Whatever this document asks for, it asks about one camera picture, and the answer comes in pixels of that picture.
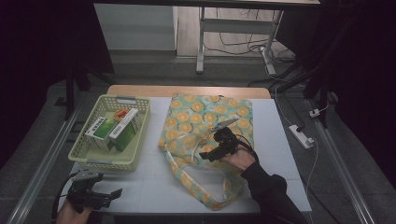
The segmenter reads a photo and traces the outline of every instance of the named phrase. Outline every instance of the plastic basket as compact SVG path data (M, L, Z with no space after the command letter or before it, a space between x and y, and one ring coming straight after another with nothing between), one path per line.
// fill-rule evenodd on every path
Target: plastic basket
M105 151L91 146L85 132L98 117L113 118L114 112L121 108L136 108L142 118L142 128L131 140L124 151ZM69 152L69 160L78 162L81 166L96 170L133 172L136 169L140 151L149 126L150 101L143 97L101 95L90 116L85 122L76 143Z

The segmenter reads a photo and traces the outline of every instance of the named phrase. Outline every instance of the table leg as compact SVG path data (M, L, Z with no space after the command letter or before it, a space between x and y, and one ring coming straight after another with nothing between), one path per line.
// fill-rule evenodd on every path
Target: table leg
M274 22L273 22L273 24L271 26L271 30L270 30L270 33L269 33L269 36L268 36L268 42L265 45L265 47L261 47L262 57L264 58L265 66L266 66L266 69L267 69L267 72L268 72L269 76L272 76L272 75L276 74L276 71L274 69L274 66L273 66L273 63L272 63L272 60L271 60L271 57L270 57L270 50L271 50L272 43L274 42L275 34L276 34L277 27L278 27L279 22L280 22L280 18L282 17L282 13L283 13L283 11L276 11L275 12L276 17L275 17Z
M199 21L199 45L197 54L196 73L204 72L204 30L205 30L205 8L201 7L201 19Z

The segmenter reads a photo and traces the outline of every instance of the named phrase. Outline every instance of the white tabletop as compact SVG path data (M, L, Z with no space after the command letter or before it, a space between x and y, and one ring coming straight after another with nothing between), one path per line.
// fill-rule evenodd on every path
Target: white tabletop
M311 211L274 100L251 101L254 148L262 167L269 175L278 174L287 180L287 193L300 211ZM219 211L207 209L189 194L173 177L163 152L158 148L171 98L150 97L150 102L151 117L136 170L128 174L105 173L103 181L93 187L93 191L99 193L122 189L120 198L112 201L109 208L102 208L101 211L112 215L259 213L260 207L251 199L247 185L234 202ZM81 167L75 163L71 173L79 169ZM222 184L220 175L212 174L206 177L209 188L215 189Z

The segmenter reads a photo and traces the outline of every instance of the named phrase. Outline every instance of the wall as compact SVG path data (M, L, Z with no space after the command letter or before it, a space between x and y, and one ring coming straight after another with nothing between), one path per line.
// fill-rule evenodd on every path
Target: wall
M176 50L176 7L94 6L108 49Z

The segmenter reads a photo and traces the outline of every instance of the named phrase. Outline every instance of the power strip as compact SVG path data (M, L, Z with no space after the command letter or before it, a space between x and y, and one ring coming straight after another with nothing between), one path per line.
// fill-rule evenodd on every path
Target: power strip
M297 132L297 125L289 126L289 130L293 133L293 135L297 138L297 140L301 143L301 145L305 149L309 149L314 145L314 139L307 138L303 132Z

